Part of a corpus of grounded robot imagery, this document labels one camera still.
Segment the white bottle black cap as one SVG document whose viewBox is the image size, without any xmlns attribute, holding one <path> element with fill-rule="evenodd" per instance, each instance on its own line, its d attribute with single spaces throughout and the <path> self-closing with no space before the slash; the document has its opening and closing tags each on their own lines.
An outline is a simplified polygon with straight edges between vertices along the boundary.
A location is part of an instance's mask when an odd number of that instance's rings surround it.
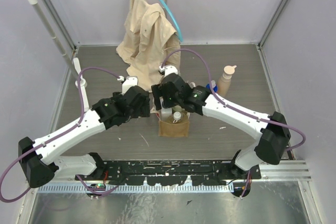
<svg viewBox="0 0 336 224">
<path fill-rule="evenodd" d="M 172 115 L 172 108 L 164 108 L 162 107 L 160 110 L 160 120 L 166 121 Z"/>
</svg>

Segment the brown canvas bag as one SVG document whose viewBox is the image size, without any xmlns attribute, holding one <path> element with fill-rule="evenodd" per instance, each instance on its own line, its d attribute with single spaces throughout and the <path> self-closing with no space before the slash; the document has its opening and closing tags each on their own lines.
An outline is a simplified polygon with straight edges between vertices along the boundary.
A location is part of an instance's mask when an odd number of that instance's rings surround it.
<svg viewBox="0 0 336 224">
<path fill-rule="evenodd" d="M 163 98 L 161 97 L 161 106 L 164 107 Z M 183 109 L 183 112 L 187 114 L 188 121 L 181 124 L 170 124 L 166 121 L 160 120 L 160 111 L 155 109 L 154 98 L 153 107 L 150 113 L 154 113 L 159 121 L 159 136 L 160 137 L 188 137 L 190 128 L 190 113 Z"/>
</svg>

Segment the blue cap bottle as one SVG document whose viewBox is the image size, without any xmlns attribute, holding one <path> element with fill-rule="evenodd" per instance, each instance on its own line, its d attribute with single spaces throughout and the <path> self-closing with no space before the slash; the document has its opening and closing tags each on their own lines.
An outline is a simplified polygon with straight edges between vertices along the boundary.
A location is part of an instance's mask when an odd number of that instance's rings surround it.
<svg viewBox="0 0 336 224">
<path fill-rule="evenodd" d="M 217 93 L 217 91 L 218 91 L 218 86 L 217 86 L 215 80 L 212 80 L 210 83 L 208 83 L 208 84 L 206 85 L 206 88 L 210 91 L 210 93 L 212 93 L 211 89 L 213 89 L 213 91 L 214 91 L 215 93 Z"/>
</svg>

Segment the beige pink bottle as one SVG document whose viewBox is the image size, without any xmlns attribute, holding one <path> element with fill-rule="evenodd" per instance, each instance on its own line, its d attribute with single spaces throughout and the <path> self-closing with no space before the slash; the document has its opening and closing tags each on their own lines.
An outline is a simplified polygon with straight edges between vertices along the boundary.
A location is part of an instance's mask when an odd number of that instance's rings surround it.
<svg viewBox="0 0 336 224">
<path fill-rule="evenodd" d="M 231 81 L 232 76 L 235 73 L 237 66 L 225 66 L 223 69 L 223 73 L 217 82 L 217 94 L 221 97 L 225 97 L 227 94 Z"/>
</svg>

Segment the green bottle beige cap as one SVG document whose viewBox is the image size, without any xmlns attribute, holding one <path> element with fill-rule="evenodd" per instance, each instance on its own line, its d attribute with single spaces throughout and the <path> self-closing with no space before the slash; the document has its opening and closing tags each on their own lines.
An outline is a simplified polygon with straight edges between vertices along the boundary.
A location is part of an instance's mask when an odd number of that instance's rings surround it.
<svg viewBox="0 0 336 224">
<path fill-rule="evenodd" d="M 179 105 L 176 105 L 176 106 L 172 107 L 172 111 L 173 111 L 173 113 L 175 113 L 175 112 L 183 112 L 183 108 L 181 106 L 179 106 Z"/>
</svg>

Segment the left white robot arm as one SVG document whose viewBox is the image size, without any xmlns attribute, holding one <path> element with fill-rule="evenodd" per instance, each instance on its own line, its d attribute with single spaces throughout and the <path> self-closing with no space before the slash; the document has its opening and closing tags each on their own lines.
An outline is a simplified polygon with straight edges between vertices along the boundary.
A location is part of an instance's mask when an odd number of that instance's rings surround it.
<svg viewBox="0 0 336 224">
<path fill-rule="evenodd" d="M 55 178 L 74 178 L 76 175 L 102 179 L 107 168 L 98 153 L 83 156 L 64 156 L 63 153 L 113 126 L 149 115 L 149 93 L 139 86 L 132 86 L 125 94 L 115 92 L 112 97 L 99 100 L 82 118 L 47 136 L 21 139 L 18 153 L 23 158 L 19 163 L 29 186 L 38 188 Z"/>
</svg>

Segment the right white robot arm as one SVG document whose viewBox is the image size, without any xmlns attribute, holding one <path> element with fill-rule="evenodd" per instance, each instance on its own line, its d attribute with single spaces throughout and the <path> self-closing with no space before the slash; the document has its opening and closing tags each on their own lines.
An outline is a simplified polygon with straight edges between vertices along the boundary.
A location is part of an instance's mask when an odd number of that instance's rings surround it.
<svg viewBox="0 0 336 224">
<path fill-rule="evenodd" d="M 272 115 L 249 110 L 211 93 L 209 88 L 192 88 L 179 75 L 172 73 L 151 87 L 156 109 L 180 106 L 189 113 L 215 118 L 250 135 L 255 143 L 239 150 L 230 166 L 233 177 L 241 179 L 262 163 L 277 165 L 291 138 L 283 114 Z"/>
</svg>

